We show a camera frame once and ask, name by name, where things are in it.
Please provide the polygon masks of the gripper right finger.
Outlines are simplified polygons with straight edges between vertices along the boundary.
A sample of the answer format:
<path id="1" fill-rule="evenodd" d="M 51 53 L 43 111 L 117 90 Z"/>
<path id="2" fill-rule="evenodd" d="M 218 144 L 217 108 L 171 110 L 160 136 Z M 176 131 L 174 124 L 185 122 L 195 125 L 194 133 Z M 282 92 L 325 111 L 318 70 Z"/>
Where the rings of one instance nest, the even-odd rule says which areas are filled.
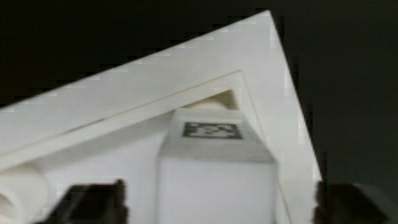
<path id="1" fill-rule="evenodd" d="M 398 206 L 375 186 L 320 181 L 314 199 L 313 224 L 398 224 Z"/>

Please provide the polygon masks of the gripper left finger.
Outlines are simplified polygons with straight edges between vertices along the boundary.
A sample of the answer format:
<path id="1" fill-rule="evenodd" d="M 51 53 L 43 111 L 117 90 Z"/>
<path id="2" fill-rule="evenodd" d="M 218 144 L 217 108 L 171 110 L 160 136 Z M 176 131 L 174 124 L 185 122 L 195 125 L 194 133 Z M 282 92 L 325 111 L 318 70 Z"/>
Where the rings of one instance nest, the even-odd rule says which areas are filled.
<path id="1" fill-rule="evenodd" d="M 46 218 L 35 224 L 128 224 L 126 185 L 73 185 Z"/>

